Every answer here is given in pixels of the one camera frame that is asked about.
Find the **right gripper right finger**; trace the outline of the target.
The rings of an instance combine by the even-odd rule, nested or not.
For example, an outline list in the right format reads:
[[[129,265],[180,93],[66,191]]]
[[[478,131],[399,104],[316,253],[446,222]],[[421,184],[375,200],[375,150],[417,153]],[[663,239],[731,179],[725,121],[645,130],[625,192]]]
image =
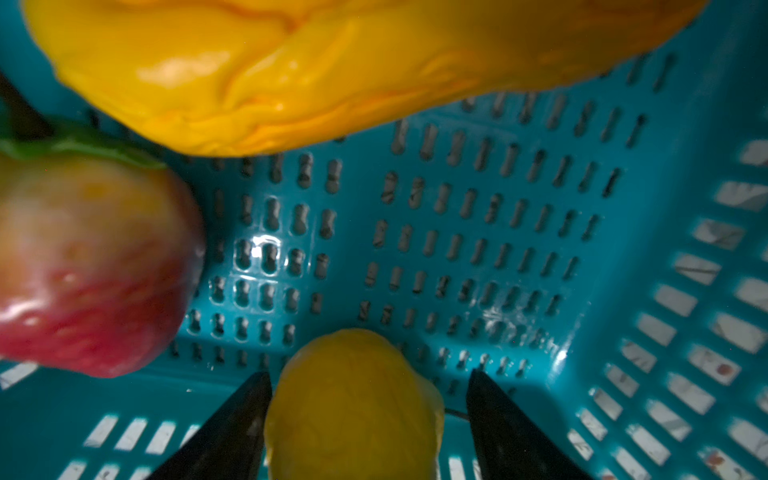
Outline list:
[[[472,371],[465,396],[484,479],[587,479],[484,371]]]

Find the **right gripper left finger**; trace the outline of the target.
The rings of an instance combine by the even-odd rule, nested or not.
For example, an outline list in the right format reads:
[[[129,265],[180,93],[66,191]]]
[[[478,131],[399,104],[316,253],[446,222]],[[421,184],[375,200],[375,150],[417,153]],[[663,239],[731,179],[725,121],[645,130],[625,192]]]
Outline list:
[[[262,465],[264,424],[271,399],[270,375],[254,373],[149,477],[174,480],[257,478]]]

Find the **yellow lemon toy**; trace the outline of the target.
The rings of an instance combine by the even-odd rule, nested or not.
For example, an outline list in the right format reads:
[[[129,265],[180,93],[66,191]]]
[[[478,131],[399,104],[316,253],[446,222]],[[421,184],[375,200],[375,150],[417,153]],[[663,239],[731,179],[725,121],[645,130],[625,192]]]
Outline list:
[[[434,479],[444,401],[383,336],[345,329],[284,367],[264,426],[272,479]]]

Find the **teal plastic basket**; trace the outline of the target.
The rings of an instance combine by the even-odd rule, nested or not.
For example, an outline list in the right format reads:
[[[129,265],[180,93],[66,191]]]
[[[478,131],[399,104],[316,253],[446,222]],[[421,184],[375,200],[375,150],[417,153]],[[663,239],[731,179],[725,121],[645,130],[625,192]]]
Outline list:
[[[176,340],[116,379],[1,364],[5,479],[144,479],[255,371],[387,337],[480,477],[483,370],[598,479],[767,475],[767,5],[713,1],[594,80],[259,157],[154,153],[203,210]]]

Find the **orange carrot toy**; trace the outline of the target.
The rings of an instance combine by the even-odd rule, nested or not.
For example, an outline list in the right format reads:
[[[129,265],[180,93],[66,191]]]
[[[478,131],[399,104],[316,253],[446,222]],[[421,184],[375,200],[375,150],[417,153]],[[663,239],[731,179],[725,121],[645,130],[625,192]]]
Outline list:
[[[586,80],[701,1],[24,1],[57,79],[173,151],[271,154]]]

